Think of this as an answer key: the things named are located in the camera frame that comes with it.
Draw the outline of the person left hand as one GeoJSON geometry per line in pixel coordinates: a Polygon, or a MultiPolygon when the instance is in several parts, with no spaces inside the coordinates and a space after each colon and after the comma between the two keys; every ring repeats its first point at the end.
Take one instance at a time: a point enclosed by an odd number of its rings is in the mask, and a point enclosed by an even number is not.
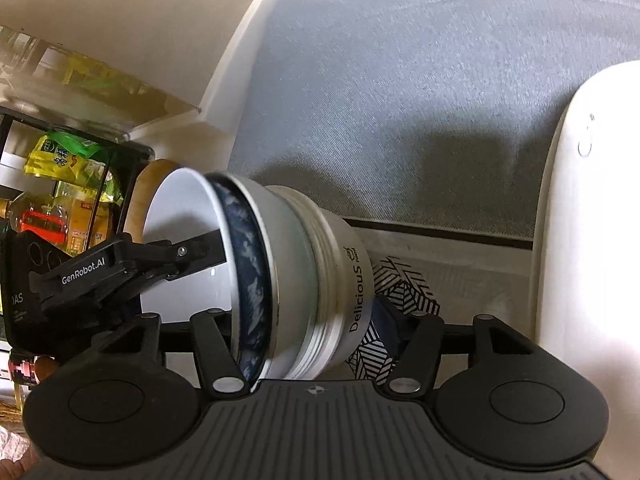
{"type": "Polygon", "coordinates": [[[13,385],[14,403],[1,401],[1,478],[17,479],[39,460],[36,448],[26,436],[23,412],[26,391],[41,384],[60,368],[50,356],[29,356],[12,350],[6,370],[13,385]]]}

